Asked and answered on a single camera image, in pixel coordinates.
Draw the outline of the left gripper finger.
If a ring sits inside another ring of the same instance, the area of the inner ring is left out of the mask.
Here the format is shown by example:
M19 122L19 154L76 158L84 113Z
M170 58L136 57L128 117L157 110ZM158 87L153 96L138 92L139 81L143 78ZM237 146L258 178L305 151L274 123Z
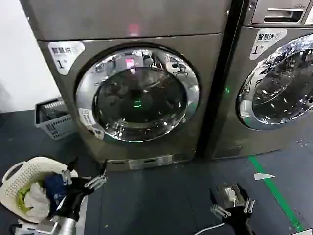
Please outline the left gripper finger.
M72 184L72 176L71 173L74 170L75 166L77 165L78 157L76 157L74 160L72 160L68 165L66 170L62 170L61 177L63 179L63 184L71 185Z
M84 187L87 188L88 190L98 190L107 181L106 173L107 173L107 160L103 162L99 175L85 183Z

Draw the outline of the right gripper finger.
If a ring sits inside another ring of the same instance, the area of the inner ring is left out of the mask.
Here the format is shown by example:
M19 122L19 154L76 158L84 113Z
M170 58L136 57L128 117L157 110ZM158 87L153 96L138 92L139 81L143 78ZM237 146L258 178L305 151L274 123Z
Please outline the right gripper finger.
M240 185L237 184L239 192L244 199L242 205L236 206L236 212L238 213L253 213L254 204L256 202L255 199L252 199L248 192Z
M214 213L217 217L230 217L231 213L217 204L217 200L214 196L212 189L209 189L209 193L210 199L213 203L213 205L210 208L211 212Z

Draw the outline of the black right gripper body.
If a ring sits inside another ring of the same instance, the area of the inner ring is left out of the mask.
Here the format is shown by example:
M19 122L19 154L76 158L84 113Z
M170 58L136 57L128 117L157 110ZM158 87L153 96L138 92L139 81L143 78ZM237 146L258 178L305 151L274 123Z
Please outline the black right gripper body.
M230 225L235 235L254 235L255 232L249 225L251 213L244 213L244 206L229 207L225 209L231 214L225 219L225 223Z

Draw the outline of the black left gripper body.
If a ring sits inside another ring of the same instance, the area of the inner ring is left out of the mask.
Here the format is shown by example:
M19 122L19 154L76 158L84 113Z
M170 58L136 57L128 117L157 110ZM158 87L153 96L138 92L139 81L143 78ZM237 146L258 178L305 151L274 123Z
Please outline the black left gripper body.
M72 184L66 186L65 198L59 209L54 209L49 216L80 217L79 212L83 199L92 193L92 189L85 187L90 179L74 177Z

